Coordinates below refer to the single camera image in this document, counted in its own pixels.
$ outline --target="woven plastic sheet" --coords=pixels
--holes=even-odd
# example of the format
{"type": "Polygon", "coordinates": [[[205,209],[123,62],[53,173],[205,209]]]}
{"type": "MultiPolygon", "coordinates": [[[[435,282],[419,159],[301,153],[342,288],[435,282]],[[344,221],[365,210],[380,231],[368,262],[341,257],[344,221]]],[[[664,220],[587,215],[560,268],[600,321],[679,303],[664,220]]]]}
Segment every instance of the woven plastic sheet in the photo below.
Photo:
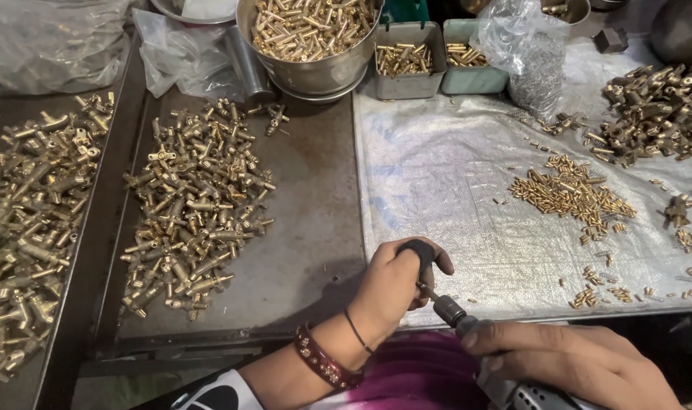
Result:
{"type": "MultiPolygon", "coordinates": [[[[654,63],[641,40],[633,39],[623,55],[600,55],[590,43],[567,47],[561,109],[584,112],[593,125],[602,120],[607,102],[599,89],[610,78],[639,65],[654,63]]],[[[451,294],[471,314],[497,320],[552,320],[638,312],[692,310],[692,298],[679,294],[692,283],[687,276],[692,255],[665,225],[662,210],[679,192],[692,196],[692,158],[641,158],[623,169],[596,159],[580,143],[586,128],[552,137],[540,130],[510,101],[498,96],[437,96],[429,100],[381,102],[367,84],[355,96],[354,117],[362,193],[366,253],[379,243],[413,235],[430,237],[450,254],[457,272],[436,276],[437,291],[451,294]],[[507,191],[515,176],[529,168],[541,172],[550,153],[531,142],[589,162],[595,176],[636,210],[625,219],[626,231],[580,246],[584,224],[567,216],[541,214],[507,191]],[[648,182],[665,182],[668,191],[648,182]],[[505,205],[496,204],[510,199],[505,205]],[[599,252],[611,251],[612,267],[599,252]],[[620,279],[616,286],[642,295],[653,287],[662,301],[622,303],[596,287],[612,303],[573,309],[568,301],[585,289],[584,266],[620,279]],[[560,287],[559,278],[565,278],[560,287]],[[668,298],[667,293],[678,296],[668,298]],[[469,303],[474,298],[477,303],[469,303]]],[[[403,325],[441,325],[431,309],[408,312],[403,325]]]]}

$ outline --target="metal cylinder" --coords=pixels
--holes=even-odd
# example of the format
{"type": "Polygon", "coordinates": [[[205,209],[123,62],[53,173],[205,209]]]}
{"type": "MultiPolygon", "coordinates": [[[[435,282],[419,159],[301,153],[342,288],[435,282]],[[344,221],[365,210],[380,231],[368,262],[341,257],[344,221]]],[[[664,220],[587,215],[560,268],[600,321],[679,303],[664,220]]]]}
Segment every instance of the metal cylinder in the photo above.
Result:
{"type": "Polygon", "coordinates": [[[692,66],[692,0],[665,3],[652,23],[650,38],[660,60],[692,66]]]}
{"type": "Polygon", "coordinates": [[[244,102],[255,105],[277,100],[277,94],[270,84],[265,67],[257,58],[258,53],[247,44],[237,24],[224,32],[224,44],[229,56],[232,57],[234,71],[242,81],[244,102]]]}
{"type": "Polygon", "coordinates": [[[278,60],[263,55],[252,46],[250,29],[257,17],[255,6],[257,2],[258,0],[237,2],[237,26],[244,41],[260,59],[274,81],[280,85],[286,85],[292,91],[312,96],[336,93],[359,79],[374,54],[382,0],[374,1],[374,26],[360,42],[341,54],[302,63],[278,60]]]}

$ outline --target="transparent plastic bag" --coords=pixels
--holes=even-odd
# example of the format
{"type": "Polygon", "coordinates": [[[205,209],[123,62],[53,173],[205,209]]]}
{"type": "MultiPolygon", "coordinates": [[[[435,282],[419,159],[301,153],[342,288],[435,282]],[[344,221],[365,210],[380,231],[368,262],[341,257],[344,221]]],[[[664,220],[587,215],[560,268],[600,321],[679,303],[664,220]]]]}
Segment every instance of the transparent plastic bag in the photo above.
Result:
{"type": "Polygon", "coordinates": [[[561,96],[569,24],[541,12],[540,0],[493,0],[470,45],[511,73],[508,93],[533,116],[550,117],[561,96]]]}
{"type": "Polygon", "coordinates": [[[226,25],[186,28],[164,15],[135,9],[133,21],[143,44],[146,88],[159,98],[176,84],[196,97],[240,99],[232,60],[219,45],[226,25]]]}
{"type": "Polygon", "coordinates": [[[129,0],[0,0],[0,94],[80,93],[123,73],[129,0]]]}

